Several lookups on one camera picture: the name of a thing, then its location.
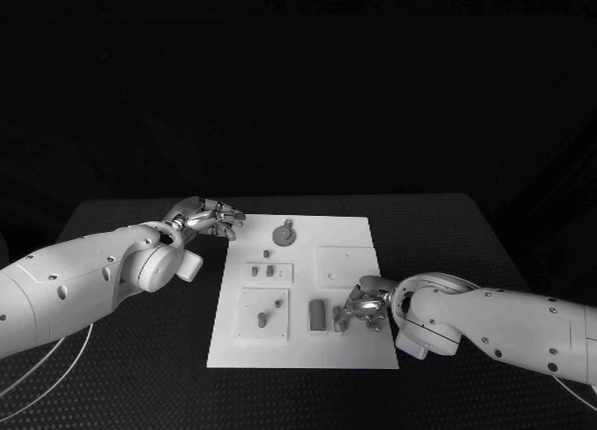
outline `white platform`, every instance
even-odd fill
[[[272,243],[272,230],[282,225],[285,219],[292,220],[295,241],[292,245],[279,247]],[[236,230],[237,240],[230,242],[227,248],[207,367],[397,369],[389,320],[379,322],[380,333],[369,331],[366,324],[356,318],[350,320],[348,329],[341,335],[333,333],[330,324],[330,309],[335,305],[343,306],[357,282],[357,279],[351,279],[358,276],[357,272],[360,276],[379,275],[366,218],[249,214],[243,227]],[[334,279],[330,279],[334,282],[328,286],[325,283],[320,286],[318,283],[317,256],[320,255],[321,264],[324,247],[366,248],[354,249],[356,253],[346,253],[347,250],[324,250],[324,253],[334,255],[334,258],[327,259],[324,268],[327,274],[334,272]],[[269,251],[268,258],[263,258],[265,249]],[[281,277],[272,277],[282,279],[278,285],[253,285],[250,280],[246,281],[250,277],[250,268],[246,267],[249,263],[263,264],[259,266],[262,268],[269,264],[291,264],[291,282],[288,283],[283,273]],[[262,291],[266,289],[272,290],[272,296],[262,298],[262,309],[266,311],[255,305],[259,299],[247,302],[247,305],[258,309],[243,311],[245,298],[240,297],[263,297],[266,293]],[[281,308],[275,308],[268,302],[273,304],[272,298],[282,292],[286,292],[288,298]],[[315,298],[322,299],[327,304],[328,331],[320,335],[308,333],[307,330],[307,304]],[[255,329],[258,312],[266,312],[271,324],[268,326],[266,323],[266,328],[259,330]],[[286,336],[282,336],[285,340],[281,340],[278,336],[283,333],[285,312]],[[245,330],[250,333],[247,341],[242,340]]]

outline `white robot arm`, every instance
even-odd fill
[[[190,282],[201,258],[184,250],[196,234],[234,239],[243,214],[221,202],[191,197],[161,222],[47,246],[0,270],[0,359],[64,338],[122,300]]]
[[[491,359],[597,386],[597,308],[423,273],[399,283],[364,276],[338,319],[356,316],[376,331],[386,306],[412,357],[454,355],[464,334]]]

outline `black tablecloth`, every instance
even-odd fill
[[[83,202],[59,242],[159,219],[178,200]],[[483,287],[527,289],[462,194],[220,200],[246,214],[367,217],[386,278],[439,271]],[[429,353],[419,361],[396,351],[399,370],[206,369],[227,241],[198,236],[187,249],[204,258],[193,283],[174,278],[125,300],[93,325],[66,380],[0,428],[597,428],[597,414],[550,376],[494,362],[465,338],[454,357]],[[0,400],[0,417],[57,379],[84,332]],[[0,391],[48,348],[0,361]]]

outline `dark table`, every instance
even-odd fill
[[[178,200],[83,202],[59,242],[159,219]],[[483,287],[527,290],[464,194],[219,200],[246,214],[367,217],[386,278],[439,271]],[[465,338],[454,357],[429,353],[419,361],[397,351],[399,370],[206,369],[227,241],[198,236],[187,248],[204,258],[193,283],[174,278],[125,300],[93,325],[66,380],[0,428],[597,428],[597,414],[550,376],[494,362]],[[64,340],[0,400],[0,417],[61,375],[84,334]],[[0,361],[0,391],[48,348]],[[591,388],[573,385],[597,406]]]

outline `cable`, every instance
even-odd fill
[[[5,394],[17,387],[17,385],[27,379],[27,376],[33,373],[33,371],[43,365],[43,362],[53,354],[56,348],[63,342],[63,338],[59,340],[48,353],[43,356],[43,359],[35,363],[35,366],[30,369],[30,371],[18,378],[18,380],[0,392],[0,398],[5,396]]]
[[[597,412],[597,408],[569,390],[566,385],[559,381],[559,379],[553,376],[553,379],[560,383],[563,388],[569,391],[569,394]]]
[[[87,336],[84,338],[84,341],[82,342],[82,347],[80,347],[80,351],[79,354],[74,357],[74,361],[72,362],[72,364],[69,365],[69,368],[66,370],[66,372],[61,374],[61,377],[56,380],[56,383],[50,386],[50,388],[43,392],[43,395],[21,409],[17,410],[17,412],[14,412],[9,416],[7,416],[5,418],[0,419],[0,423],[2,423],[5,420],[8,420],[11,417],[14,417],[20,412],[22,412],[22,410],[25,410],[27,408],[30,408],[43,398],[43,396],[54,389],[54,387],[59,385],[59,383],[61,382],[63,378],[67,376],[69,371],[72,370],[72,367],[76,365],[76,362],[79,361],[80,358],[80,354],[82,351],[84,350],[84,346],[87,345],[87,340],[89,340],[89,336],[92,334],[92,327],[93,324],[89,324],[89,330],[87,330]]]

